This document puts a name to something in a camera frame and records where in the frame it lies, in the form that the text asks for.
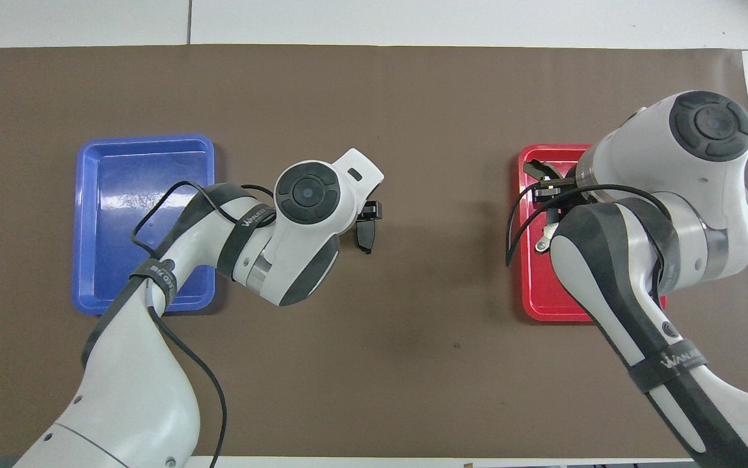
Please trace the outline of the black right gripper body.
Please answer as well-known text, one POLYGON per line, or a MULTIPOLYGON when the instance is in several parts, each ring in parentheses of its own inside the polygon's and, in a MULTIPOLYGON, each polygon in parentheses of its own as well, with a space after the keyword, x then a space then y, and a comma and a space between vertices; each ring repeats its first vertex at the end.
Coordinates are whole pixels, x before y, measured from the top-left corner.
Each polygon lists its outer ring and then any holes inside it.
POLYGON ((576 179, 564 177, 559 179, 542 178, 533 189, 533 202, 546 203, 578 187, 576 179))

